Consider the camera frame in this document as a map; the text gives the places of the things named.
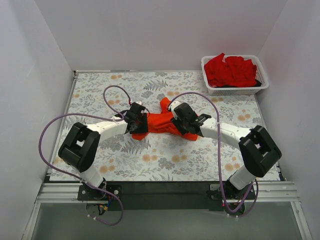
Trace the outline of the orange t shirt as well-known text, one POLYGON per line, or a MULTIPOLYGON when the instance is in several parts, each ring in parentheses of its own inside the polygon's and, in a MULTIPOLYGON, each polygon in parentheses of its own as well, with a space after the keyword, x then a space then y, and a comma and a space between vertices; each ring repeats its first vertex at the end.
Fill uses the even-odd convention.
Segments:
POLYGON ((173 118, 173 113, 168 110, 170 100, 167 97, 164 97, 160 102, 161 112, 160 113, 148 113, 147 114, 147 126, 148 131, 146 133, 132 133, 131 137, 134 140, 141 141, 149 133, 154 134, 164 134, 169 133, 173 135, 180 136, 189 141, 196 141, 198 136, 192 133, 186 133, 182 135, 175 125, 171 122, 173 118))

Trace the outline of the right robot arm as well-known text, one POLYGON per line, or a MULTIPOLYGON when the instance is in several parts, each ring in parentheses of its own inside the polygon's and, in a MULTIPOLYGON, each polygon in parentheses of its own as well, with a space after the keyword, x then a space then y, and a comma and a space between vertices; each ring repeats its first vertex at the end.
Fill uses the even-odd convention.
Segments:
POLYGON ((261 125, 244 128, 220 123, 208 114, 197 115, 185 102, 174 101, 169 110, 170 120, 182 134, 195 134, 215 139, 238 149, 243 166, 233 173, 219 188, 222 196, 229 199, 243 195, 251 182, 263 178, 282 157, 282 153, 268 131, 261 125))

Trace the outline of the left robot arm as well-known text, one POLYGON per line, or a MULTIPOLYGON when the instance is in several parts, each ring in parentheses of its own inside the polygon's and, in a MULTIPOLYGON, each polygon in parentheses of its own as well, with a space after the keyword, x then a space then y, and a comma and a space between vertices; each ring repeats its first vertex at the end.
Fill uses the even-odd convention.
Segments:
POLYGON ((94 166, 99 143, 118 135, 148 131, 148 114, 140 101, 132 103, 129 110, 121 113, 124 115, 123 118, 117 114, 111 121, 88 125, 76 122, 58 150, 58 156, 75 169, 85 183, 95 188, 107 188, 106 180, 94 166))

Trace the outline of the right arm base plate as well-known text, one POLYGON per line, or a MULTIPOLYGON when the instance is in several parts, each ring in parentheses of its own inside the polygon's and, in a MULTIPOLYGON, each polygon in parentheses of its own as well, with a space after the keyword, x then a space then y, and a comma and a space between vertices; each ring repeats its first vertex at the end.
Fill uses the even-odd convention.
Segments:
MULTIPOLYGON (((251 186, 249 188, 249 184, 245 186, 242 190, 236 189, 233 185, 223 183, 223 190, 225 194, 225 198, 227 200, 242 200, 245 196, 247 190, 249 190, 246 200, 253 200, 256 197, 256 193, 254 187, 251 186)), ((206 191, 206 195, 211 200, 222 200, 222 190, 219 184, 211 184, 209 186, 209 190, 206 191)))

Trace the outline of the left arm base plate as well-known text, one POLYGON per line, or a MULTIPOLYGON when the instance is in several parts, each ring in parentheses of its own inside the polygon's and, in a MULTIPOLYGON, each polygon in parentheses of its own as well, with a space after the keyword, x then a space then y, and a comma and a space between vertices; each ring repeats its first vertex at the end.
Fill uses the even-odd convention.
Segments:
MULTIPOLYGON (((106 190, 119 198, 122 195, 122 186, 118 184, 107 185, 106 190)), ((107 201, 109 194, 103 191, 93 189, 85 184, 79 187, 77 200, 78 201, 107 201)))

